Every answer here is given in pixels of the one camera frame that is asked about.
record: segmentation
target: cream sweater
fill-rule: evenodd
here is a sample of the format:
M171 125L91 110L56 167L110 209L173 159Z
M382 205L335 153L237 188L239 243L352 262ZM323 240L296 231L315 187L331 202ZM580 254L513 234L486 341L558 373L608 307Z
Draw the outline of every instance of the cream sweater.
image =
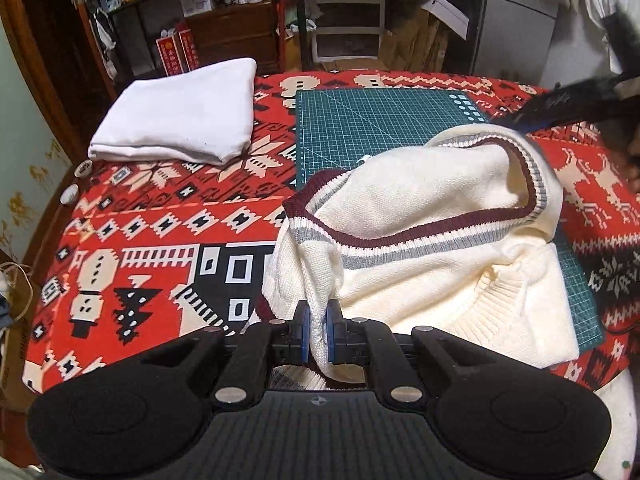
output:
M537 367L578 355L556 247L562 187L519 134L459 126L425 146L325 170L284 201L265 272L273 313L311 308L310 348L331 378L325 313L367 317L410 333L430 325Z

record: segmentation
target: wooden drawer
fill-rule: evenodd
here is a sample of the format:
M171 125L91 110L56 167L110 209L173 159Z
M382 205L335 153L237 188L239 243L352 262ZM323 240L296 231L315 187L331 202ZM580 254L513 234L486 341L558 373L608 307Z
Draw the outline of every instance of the wooden drawer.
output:
M253 57L258 65L278 62L276 43L271 34L209 46L197 45L197 49L200 62L207 65L238 57Z
M232 5L187 18L196 48L273 34L271 2Z

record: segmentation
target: metal rivet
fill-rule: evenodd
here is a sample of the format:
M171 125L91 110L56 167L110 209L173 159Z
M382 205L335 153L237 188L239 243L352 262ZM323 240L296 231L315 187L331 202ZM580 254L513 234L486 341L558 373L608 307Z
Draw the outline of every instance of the metal rivet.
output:
M235 388L233 386L229 388L220 388L216 391L216 399L220 402L227 404L235 404L246 399L246 391L242 388Z
M391 390L391 396L398 402L416 402L422 398L422 392L413 386L398 386Z

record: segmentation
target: striped trim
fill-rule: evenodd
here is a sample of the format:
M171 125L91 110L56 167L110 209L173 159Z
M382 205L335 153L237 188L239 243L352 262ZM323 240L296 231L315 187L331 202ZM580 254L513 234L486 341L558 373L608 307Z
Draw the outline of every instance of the striped trim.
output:
M503 239L514 228L529 224L540 216L547 206L547 192L542 171L529 153L528 144L520 138L487 132L453 137L432 145L471 148L484 144L498 144L513 153L520 162L529 193L525 206L473 211L382 238L359 238L331 229L314 216L344 186L351 174L327 170L317 173L300 193L283 202L296 243L309 240L330 243L342 255L344 268L362 269Z

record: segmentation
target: patterned tablecloth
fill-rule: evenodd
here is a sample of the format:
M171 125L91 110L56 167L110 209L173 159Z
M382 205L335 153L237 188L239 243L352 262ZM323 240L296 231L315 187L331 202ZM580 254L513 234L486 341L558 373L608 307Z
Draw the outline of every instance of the patterned tablecloth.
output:
M25 384L43 392L207 324L242 330L284 218L281 202L295 189L296 91L381 86L464 91L489 116L540 91L444 74L273 75L255 81L253 142L242 160L226 168L97 164L42 289ZM588 125L533 137L564 185L562 225L606 327L602 345L554 373L597 389L640 349L640 206Z

